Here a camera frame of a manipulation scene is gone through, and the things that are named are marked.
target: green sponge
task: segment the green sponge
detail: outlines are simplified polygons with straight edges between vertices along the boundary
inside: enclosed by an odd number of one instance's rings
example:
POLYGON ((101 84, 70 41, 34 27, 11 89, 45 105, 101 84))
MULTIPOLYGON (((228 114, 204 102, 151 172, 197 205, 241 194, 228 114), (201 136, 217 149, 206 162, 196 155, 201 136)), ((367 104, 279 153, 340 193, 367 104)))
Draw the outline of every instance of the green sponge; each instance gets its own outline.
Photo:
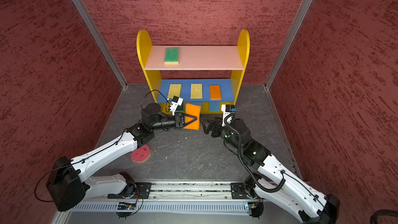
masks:
POLYGON ((178 64, 178 48, 166 48, 166 55, 164 56, 164 64, 178 64))

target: yellow shelf side panel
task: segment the yellow shelf side panel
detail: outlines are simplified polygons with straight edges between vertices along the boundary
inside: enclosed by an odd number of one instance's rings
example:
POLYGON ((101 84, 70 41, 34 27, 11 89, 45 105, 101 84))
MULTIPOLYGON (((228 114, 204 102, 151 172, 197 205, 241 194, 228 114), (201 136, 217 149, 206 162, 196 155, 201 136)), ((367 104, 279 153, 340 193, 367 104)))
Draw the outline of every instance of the yellow shelf side panel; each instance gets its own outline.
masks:
MULTIPOLYGON (((146 30, 140 30, 137 35, 137 54, 140 61, 142 71, 144 72, 145 78, 147 79, 149 89, 159 90, 162 84, 162 77, 160 76, 159 70, 145 70, 145 65, 147 64, 149 53, 152 49, 152 41, 146 30)), ((159 92, 152 92, 153 99, 157 102, 159 92)))
POLYGON ((240 85, 242 84, 243 75, 245 73, 246 66, 249 60, 250 39, 249 39, 249 32, 247 30, 242 30, 240 32, 237 47, 240 59, 242 61, 243 70, 233 70, 231 73, 232 92, 235 98, 234 104, 236 104, 236 99, 238 98, 240 85))

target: black cable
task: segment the black cable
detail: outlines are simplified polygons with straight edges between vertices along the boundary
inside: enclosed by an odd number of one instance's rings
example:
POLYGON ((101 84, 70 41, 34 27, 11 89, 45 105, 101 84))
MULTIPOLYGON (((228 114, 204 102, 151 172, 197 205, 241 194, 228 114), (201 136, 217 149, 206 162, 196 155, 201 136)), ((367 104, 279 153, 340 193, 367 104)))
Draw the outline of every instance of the black cable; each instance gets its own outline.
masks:
POLYGON ((378 210, 378 211, 373 213, 373 215, 371 216, 371 219, 370 219, 370 223, 371 224, 378 224, 377 219, 380 216, 391 216, 391 217, 398 218, 398 211, 389 210, 389 209, 380 209, 380 210, 378 210))
MULTIPOLYGON (((170 102, 169 102, 169 100, 159 91, 159 90, 157 90, 157 89, 154 89, 154 90, 152 90, 151 92, 153 92, 153 91, 158 91, 162 96, 163 96, 163 98, 166 100, 166 102, 169 104, 169 109, 167 109, 167 104, 166 104, 166 112, 170 112, 170 102)), ((142 102, 141 102, 141 110, 143 109, 142 108, 142 104, 144 103, 144 100, 145 100, 145 98, 147 97, 147 95, 148 94, 150 94, 151 92, 148 92, 145 96, 144 96, 144 98, 142 99, 142 102)))
POLYGON ((138 195, 138 197, 141 197, 141 199, 142 199, 141 206, 139 207, 139 209, 137 209, 137 211, 132 212, 131 214, 127 215, 126 217, 129 217, 129 216, 132 216, 133 214, 136 214, 138 211, 140 211, 140 209, 141 209, 142 206, 144 205, 144 198, 142 197, 142 195, 138 195))
POLYGON ((322 207, 324 208, 324 210, 328 213, 328 215, 331 216, 330 213, 328 212, 328 210, 325 208, 325 206, 318 200, 317 197, 315 197, 315 196, 313 195, 313 193, 312 193, 311 191, 309 191, 309 190, 307 189, 307 187, 305 187, 299 180, 297 180, 296 178, 292 177, 291 175, 289 175, 289 174, 287 174, 287 173, 285 173, 285 175, 287 175, 287 176, 290 177, 290 178, 293 178, 294 180, 296 180, 296 182, 300 183, 301 186, 304 187, 304 188, 311 194, 311 196, 319 202, 319 204, 321 204, 321 206, 322 206, 322 207))
POLYGON ((252 172, 252 171, 249 169, 249 167, 247 167, 247 165, 243 162, 242 155, 241 155, 241 141, 242 141, 242 136, 241 136, 241 134, 240 134, 235 128, 233 128, 233 127, 232 127, 230 124, 228 124, 228 122, 227 122, 227 119, 229 119, 229 118, 232 117, 233 115, 234 115, 233 112, 230 113, 230 114, 228 114, 227 117, 224 118, 224 124, 225 124, 227 127, 229 127, 229 128, 232 130, 232 132, 236 133, 237 136, 238 136, 238 159, 239 159, 240 163, 241 163, 241 164, 243 165, 243 167, 248 171, 248 173, 249 173, 251 179, 255 182, 255 184, 256 184, 261 190, 263 190, 263 191, 265 191, 265 192, 268 192, 268 193, 275 193, 275 192, 279 191, 279 190, 282 188, 282 186, 285 184, 285 182, 286 182, 286 180, 285 180, 285 178, 284 178, 284 176, 283 176, 283 173, 282 173, 282 180, 279 182, 278 186, 276 186, 276 187, 273 188, 273 189, 267 189, 266 187, 262 186, 262 185, 257 181, 257 178, 254 176, 253 172, 252 172))
POLYGON ((34 194, 35 194, 36 199, 39 200, 39 201, 41 201, 41 202, 53 202, 53 201, 42 200, 42 199, 40 199, 40 198, 37 196, 37 187, 39 186, 39 183, 43 180, 43 178, 44 178, 45 176, 47 176, 49 173, 51 173, 51 172, 53 172, 53 171, 56 171, 56 170, 58 170, 58 169, 66 168, 66 167, 75 165, 75 164, 77 164, 77 163, 84 162, 84 161, 86 161, 87 159, 89 159, 90 157, 92 157, 92 156, 98 154, 99 152, 102 152, 102 151, 106 150, 107 148, 113 146, 114 144, 117 144, 117 143, 121 140, 121 138, 123 137, 123 133, 124 133, 126 130, 127 130, 127 128, 125 128, 125 129, 123 130, 122 135, 120 135, 119 139, 118 139, 116 142, 114 142, 113 144, 111 144, 110 146, 105 147, 105 148, 103 148, 102 150, 100 150, 100 151, 98 151, 98 152, 96 152, 96 153, 94 153, 94 154, 92 154, 92 155, 90 155, 90 156, 88 156, 88 157, 86 157, 86 158, 83 158, 83 159, 80 160, 79 162, 75 162, 75 163, 71 163, 71 164, 69 164, 69 165, 61 166, 61 167, 59 167, 59 168, 53 169, 53 170, 51 170, 51 171, 45 173, 45 174, 37 181, 37 183, 36 183, 35 191, 34 191, 34 194))
POLYGON ((235 154, 236 156, 238 155, 237 153, 235 153, 233 150, 231 150, 230 148, 228 148, 228 147, 226 146, 225 140, 223 140, 223 142, 224 142, 224 146, 225 146, 230 152, 232 152, 232 153, 235 154))

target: red sponge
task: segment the red sponge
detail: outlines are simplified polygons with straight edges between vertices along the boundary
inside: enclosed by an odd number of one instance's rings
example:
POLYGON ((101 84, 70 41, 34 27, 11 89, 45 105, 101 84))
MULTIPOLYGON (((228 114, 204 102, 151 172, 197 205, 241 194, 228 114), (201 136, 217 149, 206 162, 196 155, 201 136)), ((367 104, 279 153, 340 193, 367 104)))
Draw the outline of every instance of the red sponge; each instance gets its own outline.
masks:
POLYGON ((143 163, 150 157, 150 148, 146 144, 130 153, 131 160, 136 163, 143 163))

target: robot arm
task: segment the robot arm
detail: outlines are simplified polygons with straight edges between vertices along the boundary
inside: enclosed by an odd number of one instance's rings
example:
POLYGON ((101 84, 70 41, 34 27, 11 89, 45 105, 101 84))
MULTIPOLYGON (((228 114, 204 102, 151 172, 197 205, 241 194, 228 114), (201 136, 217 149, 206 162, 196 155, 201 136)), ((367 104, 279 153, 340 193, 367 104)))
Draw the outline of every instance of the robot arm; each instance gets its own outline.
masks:
MULTIPOLYGON (((172 115, 161 112, 160 105, 150 103, 141 110, 142 120, 123 130, 122 135, 86 154, 67 159, 57 159, 47 181, 47 189, 59 211, 76 206, 85 198, 103 194, 115 194, 128 198, 135 191, 135 182, 126 173, 109 177, 92 175, 116 158, 132 152, 154 137, 154 130, 183 128, 198 118, 177 109, 182 99, 174 97, 170 110, 172 115), (185 117, 191 117, 185 123, 185 117)), ((313 189, 284 167, 276 157, 259 142, 251 138, 250 129, 242 119, 235 118, 234 105, 222 105, 222 118, 206 119, 201 122, 205 134, 221 137, 237 153, 251 179, 246 182, 246 194, 251 198, 265 198, 290 212, 302 223, 334 224, 340 202, 334 195, 325 196, 313 189), (278 184, 274 187, 265 179, 255 176, 250 168, 278 184)))
POLYGON ((234 105, 222 105, 223 118, 202 118, 205 134, 221 137, 237 151, 236 156, 251 175, 246 183, 253 198, 265 198, 285 209, 303 223, 335 223, 340 201, 334 195, 324 195, 289 171, 264 146, 251 138, 250 129, 242 119, 235 118, 234 105), (276 187, 255 176, 250 168, 278 184, 276 187))
POLYGON ((119 194, 128 191, 126 187, 134 181, 127 174, 91 176, 116 158, 145 145, 155 137, 154 130, 179 129, 198 120, 196 116, 176 111, 182 104, 181 98, 174 97, 172 104, 174 103, 176 107, 172 109, 172 116, 162 113, 159 104, 150 103, 141 110, 141 121, 123 130, 122 135, 111 142, 72 159, 65 156, 58 158, 46 184, 57 209, 66 211, 84 198, 102 195, 104 192, 119 194), (192 120, 185 123, 185 117, 191 117, 192 120))

